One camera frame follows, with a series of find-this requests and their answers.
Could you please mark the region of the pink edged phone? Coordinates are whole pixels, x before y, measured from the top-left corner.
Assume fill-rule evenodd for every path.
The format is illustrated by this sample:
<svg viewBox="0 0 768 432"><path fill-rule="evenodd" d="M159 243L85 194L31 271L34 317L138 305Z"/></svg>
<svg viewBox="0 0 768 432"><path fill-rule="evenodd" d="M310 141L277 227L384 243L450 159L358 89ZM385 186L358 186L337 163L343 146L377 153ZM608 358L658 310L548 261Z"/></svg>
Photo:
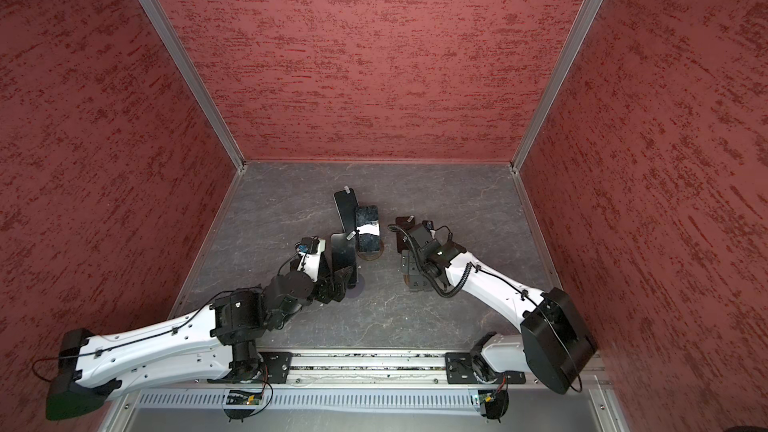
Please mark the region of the pink edged phone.
<svg viewBox="0 0 768 432"><path fill-rule="evenodd" d="M395 231L397 252L403 253L405 250L409 249L408 241L405 238L405 232L410 231L416 225L415 217L413 215L396 217L395 225L398 227Z"/></svg>

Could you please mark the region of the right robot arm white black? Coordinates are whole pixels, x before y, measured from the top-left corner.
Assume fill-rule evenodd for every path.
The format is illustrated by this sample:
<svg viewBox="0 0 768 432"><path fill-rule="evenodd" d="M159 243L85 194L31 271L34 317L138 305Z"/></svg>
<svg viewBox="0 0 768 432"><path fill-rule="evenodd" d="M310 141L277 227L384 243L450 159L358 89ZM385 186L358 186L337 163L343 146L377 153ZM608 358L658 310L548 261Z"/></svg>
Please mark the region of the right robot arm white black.
<svg viewBox="0 0 768 432"><path fill-rule="evenodd" d="M597 352L595 340L571 297L558 287L545 292L493 269L449 234L445 241L429 222L388 229L410 253L420 277L441 298L467 293L505 318L516 341L484 335L469 352L476 381L491 384L508 372L530 373L549 390L584 390L581 373Z"/></svg>

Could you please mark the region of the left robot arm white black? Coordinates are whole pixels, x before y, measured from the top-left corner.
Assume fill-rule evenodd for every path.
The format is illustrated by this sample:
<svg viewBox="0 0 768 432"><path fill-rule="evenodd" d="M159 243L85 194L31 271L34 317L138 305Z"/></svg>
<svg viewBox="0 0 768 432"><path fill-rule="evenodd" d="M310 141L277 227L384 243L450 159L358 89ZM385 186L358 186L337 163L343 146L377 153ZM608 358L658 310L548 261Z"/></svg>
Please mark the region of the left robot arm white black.
<svg viewBox="0 0 768 432"><path fill-rule="evenodd" d="M135 390L205 380L265 388L277 378L257 341L314 302L343 300L357 284L355 257L297 253L265 286L215 294L203 306L140 329L67 332L49 379L45 417L60 421L100 409Z"/></svg>

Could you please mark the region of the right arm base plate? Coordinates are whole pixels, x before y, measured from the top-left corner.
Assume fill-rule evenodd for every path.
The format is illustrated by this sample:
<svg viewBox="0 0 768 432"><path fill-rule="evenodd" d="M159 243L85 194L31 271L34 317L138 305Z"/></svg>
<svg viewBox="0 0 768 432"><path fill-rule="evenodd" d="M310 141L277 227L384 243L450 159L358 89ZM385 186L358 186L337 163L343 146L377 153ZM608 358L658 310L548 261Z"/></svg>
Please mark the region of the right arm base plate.
<svg viewBox="0 0 768 432"><path fill-rule="evenodd" d="M469 352L447 352L445 358L445 370L447 382L457 384L477 385L522 385L526 383L523 372L505 371L495 372L487 364L481 361L477 354Z"/></svg>

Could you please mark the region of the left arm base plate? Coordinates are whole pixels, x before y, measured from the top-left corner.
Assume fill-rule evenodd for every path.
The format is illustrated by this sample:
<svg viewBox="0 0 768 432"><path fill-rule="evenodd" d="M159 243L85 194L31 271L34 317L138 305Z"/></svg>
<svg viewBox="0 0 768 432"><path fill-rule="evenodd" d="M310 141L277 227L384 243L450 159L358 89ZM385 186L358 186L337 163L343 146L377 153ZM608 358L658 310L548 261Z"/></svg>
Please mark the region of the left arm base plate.
<svg viewBox="0 0 768 432"><path fill-rule="evenodd" d="M235 352L229 372L209 379L216 384L285 384L292 364L290 352Z"/></svg>

